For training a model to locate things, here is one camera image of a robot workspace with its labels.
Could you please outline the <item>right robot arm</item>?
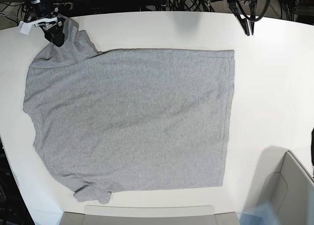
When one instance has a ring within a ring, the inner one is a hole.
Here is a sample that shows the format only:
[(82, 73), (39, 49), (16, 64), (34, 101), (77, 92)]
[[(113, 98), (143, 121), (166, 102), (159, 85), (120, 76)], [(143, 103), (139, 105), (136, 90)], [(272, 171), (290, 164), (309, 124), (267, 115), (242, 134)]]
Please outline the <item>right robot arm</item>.
[(46, 40), (61, 47), (65, 41), (65, 19), (58, 16), (58, 8), (52, 0), (27, 0), (27, 8), (29, 12), (19, 24), (20, 33), (28, 35), (32, 27), (39, 27)]

